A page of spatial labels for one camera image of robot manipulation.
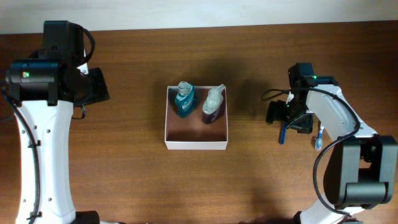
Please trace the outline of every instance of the brown tabletop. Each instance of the brown tabletop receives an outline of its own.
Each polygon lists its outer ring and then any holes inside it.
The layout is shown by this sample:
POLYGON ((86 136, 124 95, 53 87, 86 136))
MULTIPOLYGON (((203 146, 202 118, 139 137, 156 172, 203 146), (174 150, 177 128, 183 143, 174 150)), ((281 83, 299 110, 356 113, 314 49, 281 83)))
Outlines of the brown tabletop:
MULTIPOLYGON (((87 117, 70 127, 76 210, 126 223, 291 218, 317 199, 312 166, 318 153, 311 145, 317 132, 288 130, 281 146, 280 123, 265 123, 262 92, 288 88, 287 69, 312 62, 317 75, 336 78, 370 127, 397 139, 397 28, 389 21, 93 32, 89 67, 102 69, 111 99, 87 106, 87 117), (226 85, 226 151, 167 150, 165 94, 182 80, 226 85)), ((0 35, 0 77, 41 45, 41 34, 0 35)), ((11 112, 2 98, 0 106, 1 116, 11 112)), ((324 141, 330 142, 327 134, 324 141)), ((20 156, 15 120, 0 123, 0 223, 17 217, 20 156)), ((328 157, 318 171, 321 189, 328 157)), ((397 196, 355 217, 396 223, 397 196)))

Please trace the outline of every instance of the teal bottle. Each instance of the teal bottle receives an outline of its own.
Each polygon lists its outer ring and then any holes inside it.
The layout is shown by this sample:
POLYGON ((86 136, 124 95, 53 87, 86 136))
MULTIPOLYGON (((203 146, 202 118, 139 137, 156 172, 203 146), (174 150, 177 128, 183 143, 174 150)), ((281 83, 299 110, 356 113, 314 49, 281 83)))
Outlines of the teal bottle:
POLYGON ((180 117, 188 116, 196 106, 195 87, 187 82, 180 82, 175 104, 178 106, 178 115, 180 117))

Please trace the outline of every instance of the wooden surface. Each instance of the wooden surface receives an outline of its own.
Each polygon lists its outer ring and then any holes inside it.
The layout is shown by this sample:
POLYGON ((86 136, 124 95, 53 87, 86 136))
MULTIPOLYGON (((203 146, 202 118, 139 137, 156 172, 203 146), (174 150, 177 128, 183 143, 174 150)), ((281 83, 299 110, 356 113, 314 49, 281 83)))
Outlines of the wooden surface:
MULTIPOLYGON (((238 223, 291 218, 317 199, 316 135, 265 123, 264 90, 288 88, 287 69, 312 62, 333 75, 345 98, 379 134, 398 138, 398 22, 93 32, 90 67, 104 73, 111 99, 87 106, 70 127, 70 186, 79 211, 126 223, 238 223), (167 85, 185 80, 228 89, 226 151, 168 151, 167 85)), ((0 36, 0 69, 42 44, 41 34, 0 36)), ((10 110, 1 99, 2 116, 10 110)), ((325 136, 325 144, 330 139, 325 136)), ((0 223, 20 200, 16 122, 0 123, 0 223)), ((320 166, 322 174, 325 159, 320 166)), ((398 196, 356 215, 395 223, 398 196)))

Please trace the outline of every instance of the background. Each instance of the background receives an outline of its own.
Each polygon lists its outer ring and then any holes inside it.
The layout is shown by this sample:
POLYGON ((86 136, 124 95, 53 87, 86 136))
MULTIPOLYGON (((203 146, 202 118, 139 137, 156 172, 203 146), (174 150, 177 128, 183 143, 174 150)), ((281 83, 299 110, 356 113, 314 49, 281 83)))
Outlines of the background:
POLYGON ((2 0, 0 34, 69 20, 88 30, 163 29, 398 19, 396 0, 2 0))

